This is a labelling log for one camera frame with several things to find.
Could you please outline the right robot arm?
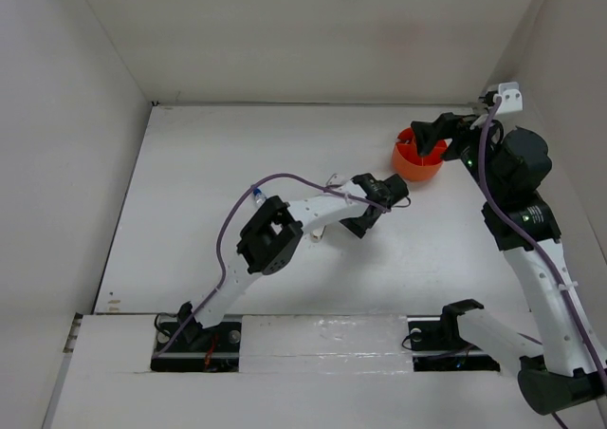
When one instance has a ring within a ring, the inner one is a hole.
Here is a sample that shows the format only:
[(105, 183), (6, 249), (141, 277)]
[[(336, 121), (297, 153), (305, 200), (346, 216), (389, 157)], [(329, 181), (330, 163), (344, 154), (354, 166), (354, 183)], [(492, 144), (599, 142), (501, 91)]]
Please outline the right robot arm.
[(441, 341), (486, 352), (516, 377), (524, 400), (540, 415), (604, 398), (606, 349), (565, 270), (556, 217), (538, 192), (552, 169), (544, 139), (521, 127), (506, 132), (491, 116), (444, 113), (411, 128), (419, 156), (447, 140), (441, 158), (460, 160), (478, 184), (487, 229), (518, 278), (540, 336), (528, 341), (468, 299), (443, 307)]

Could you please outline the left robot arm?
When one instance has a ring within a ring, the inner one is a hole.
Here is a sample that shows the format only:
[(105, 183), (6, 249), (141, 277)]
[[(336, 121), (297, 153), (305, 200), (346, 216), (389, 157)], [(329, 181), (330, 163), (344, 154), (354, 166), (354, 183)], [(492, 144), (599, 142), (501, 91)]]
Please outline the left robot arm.
[(283, 270), (305, 235), (340, 223), (362, 238), (382, 215), (409, 197), (408, 186), (398, 174), (384, 180), (362, 174), (325, 186), (287, 173), (260, 182), (275, 178), (290, 178), (320, 193), (296, 201), (267, 198), (240, 231), (228, 262), (221, 251), (229, 223), (222, 225), (215, 248), (221, 270), (218, 283), (201, 301), (187, 302), (177, 313), (178, 338), (188, 348), (205, 347), (211, 340), (211, 329), (222, 322), (233, 304), (259, 278)]

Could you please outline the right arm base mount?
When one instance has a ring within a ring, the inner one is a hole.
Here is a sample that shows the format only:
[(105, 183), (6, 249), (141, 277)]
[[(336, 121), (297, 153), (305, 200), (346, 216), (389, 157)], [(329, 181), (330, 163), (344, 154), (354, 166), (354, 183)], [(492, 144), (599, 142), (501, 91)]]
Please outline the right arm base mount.
[(456, 324), (459, 316), (483, 307), (466, 299), (444, 306), (439, 315), (409, 317), (401, 348), (413, 354), (414, 372), (500, 372), (487, 353), (461, 338)]

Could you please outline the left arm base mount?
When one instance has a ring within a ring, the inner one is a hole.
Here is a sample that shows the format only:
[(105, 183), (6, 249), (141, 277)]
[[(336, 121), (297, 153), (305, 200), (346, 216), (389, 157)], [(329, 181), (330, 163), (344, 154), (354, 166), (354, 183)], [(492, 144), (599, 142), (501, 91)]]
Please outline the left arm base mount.
[(235, 373), (239, 371), (242, 317), (227, 316), (209, 329), (186, 327), (171, 343), (180, 319), (160, 312), (150, 368), (154, 372)]

